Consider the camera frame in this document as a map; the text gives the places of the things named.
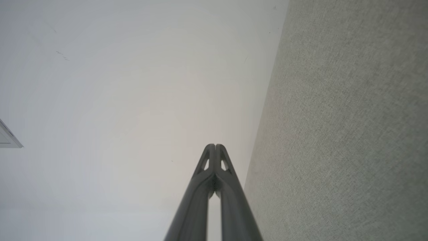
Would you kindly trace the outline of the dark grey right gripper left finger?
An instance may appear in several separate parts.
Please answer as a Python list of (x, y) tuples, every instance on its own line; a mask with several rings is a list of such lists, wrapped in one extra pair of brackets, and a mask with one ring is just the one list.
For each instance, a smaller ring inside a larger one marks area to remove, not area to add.
[(215, 145), (202, 152), (164, 241), (206, 241), (209, 198), (213, 193)]

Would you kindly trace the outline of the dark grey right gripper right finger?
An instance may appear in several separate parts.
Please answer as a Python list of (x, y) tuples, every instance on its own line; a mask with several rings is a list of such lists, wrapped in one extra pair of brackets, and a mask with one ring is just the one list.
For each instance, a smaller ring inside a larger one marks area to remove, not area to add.
[(222, 144), (215, 148), (222, 241), (263, 241), (226, 148)]

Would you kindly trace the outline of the grey fabric sofa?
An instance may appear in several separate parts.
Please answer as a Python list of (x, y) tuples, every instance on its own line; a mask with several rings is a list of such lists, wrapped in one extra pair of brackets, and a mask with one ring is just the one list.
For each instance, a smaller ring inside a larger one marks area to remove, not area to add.
[(290, 0), (245, 195), (264, 241), (428, 241), (428, 0)]

